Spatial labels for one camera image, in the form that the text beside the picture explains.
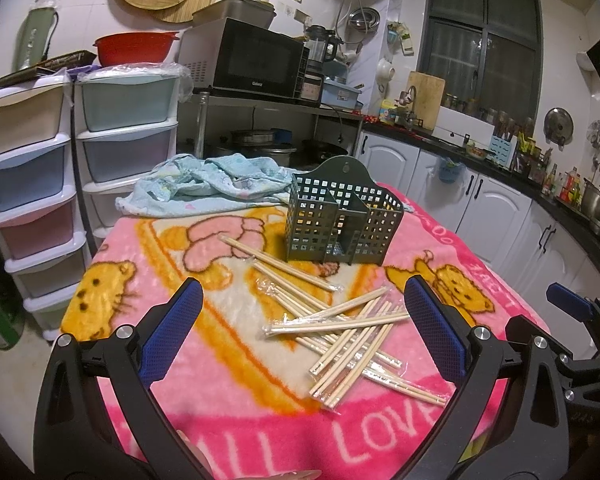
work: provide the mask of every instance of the cabinet handle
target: cabinet handle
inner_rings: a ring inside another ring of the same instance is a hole
[[[544,246],[542,246],[542,254],[546,253],[546,245],[549,243],[549,240],[551,239],[551,235],[555,234],[555,232],[557,230],[558,229],[554,228],[554,230],[549,233],[548,237],[546,238],[546,242],[544,243]]]
[[[474,196],[475,200],[478,200],[478,195],[480,195],[480,190],[482,189],[482,182],[483,182],[483,180],[480,179],[480,184],[478,184],[478,191],[475,192],[475,196]]]
[[[471,191],[471,186],[474,184],[474,176],[471,176],[471,181],[469,182],[469,186],[466,188],[466,193],[464,196],[469,196],[469,192]]]
[[[551,224],[549,224],[549,227],[545,227],[544,231],[542,231],[542,235],[540,236],[540,239],[538,240],[538,249],[542,249],[542,239],[544,238],[544,235],[546,234],[546,232],[551,229]]]

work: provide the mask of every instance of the window frame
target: window frame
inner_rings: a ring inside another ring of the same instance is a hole
[[[472,32],[477,32],[482,35],[482,45],[488,45],[489,35],[493,34],[494,36],[498,36],[500,38],[504,38],[505,40],[512,41],[513,43],[520,44],[521,46],[527,47],[533,50],[536,54],[536,63],[534,66],[534,78],[531,85],[531,92],[535,96],[532,99],[532,109],[529,110],[529,117],[536,120],[538,116],[538,106],[540,102],[540,88],[542,82],[542,57],[544,55],[542,50],[542,11],[540,7],[540,0],[534,0],[534,4],[536,7],[536,41],[530,41],[527,38],[523,38],[518,36],[517,34],[513,34],[512,32],[505,30],[503,27],[498,25],[493,25],[488,23],[488,15],[489,15],[489,0],[483,0],[484,6],[482,10],[482,21],[479,22],[477,20],[467,20],[464,22],[459,22],[457,19],[451,18],[449,16],[445,16],[443,12],[432,12],[432,1],[426,1],[426,12],[425,12],[425,21],[424,21],[424,31],[422,35],[422,48],[420,49],[420,54],[418,55],[418,72],[427,73],[429,68],[429,62],[431,59],[431,49],[433,42],[433,28],[431,27],[431,23],[441,23],[443,25],[452,25],[458,28],[464,28],[465,30],[470,30]],[[487,60],[487,48],[480,49],[480,62],[478,64],[478,79],[475,86],[474,98],[480,102],[478,97],[482,94],[482,85],[484,83],[484,72],[486,68],[486,60]]]

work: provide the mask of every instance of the blanket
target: blanket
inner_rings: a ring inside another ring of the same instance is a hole
[[[395,189],[400,199],[408,200]],[[453,232],[417,204],[405,214],[384,264],[293,262],[299,269],[343,285],[328,293],[289,276],[308,293],[337,304],[386,285],[399,301],[406,280],[420,274],[444,303],[499,338],[510,317],[523,314],[546,329],[533,310],[491,272]],[[286,208],[178,219],[120,219],[87,270],[62,330],[81,340],[137,324],[193,276],[205,291],[204,308],[166,377],[152,393],[177,430],[208,458],[214,477],[267,477],[320,469],[324,480],[387,480],[414,453],[442,409],[360,378],[337,413],[308,397],[307,370],[317,356],[293,341],[265,339],[262,327],[284,310],[259,286],[261,276],[244,254],[217,237],[228,233],[273,256],[284,255]],[[403,360],[403,377],[441,396],[442,380],[413,323],[394,327],[382,349]],[[498,386],[477,429],[493,421]],[[126,452],[141,456],[112,388],[101,381],[110,417]]]
[[[177,218],[235,211],[283,202],[292,173],[272,158],[240,153],[201,160],[185,153],[156,166],[116,199],[123,214]]]

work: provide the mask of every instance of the yellow bear print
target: yellow bear print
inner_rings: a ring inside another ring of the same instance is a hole
[[[103,339],[111,335],[110,322],[132,296],[126,284],[136,273],[136,264],[98,262],[84,273],[76,293],[62,319],[61,332],[71,333],[78,341]]]
[[[386,267],[386,276],[401,292],[411,276],[419,274],[429,284],[442,303],[454,306],[470,326],[475,326],[472,314],[494,312],[493,301],[460,269],[446,264],[432,269],[429,263],[433,260],[431,251],[424,251],[422,258],[416,258],[413,270]]]

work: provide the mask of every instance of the human hand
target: human hand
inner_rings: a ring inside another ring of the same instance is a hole
[[[193,455],[200,461],[200,463],[206,468],[207,471],[211,472],[211,466],[209,465],[208,460],[205,455],[194,446],[187,435],[182,433],[180,430],[177,430],[177,433],[180,435],[180,438],[184,441],[187,447],[191,450]],[[283,473],[282,475],[270,476],[269,479],[266,478],[242,478],[238,480],[315,480],[319,478],[322,474],[322,471],[297,471],[293,473]]]

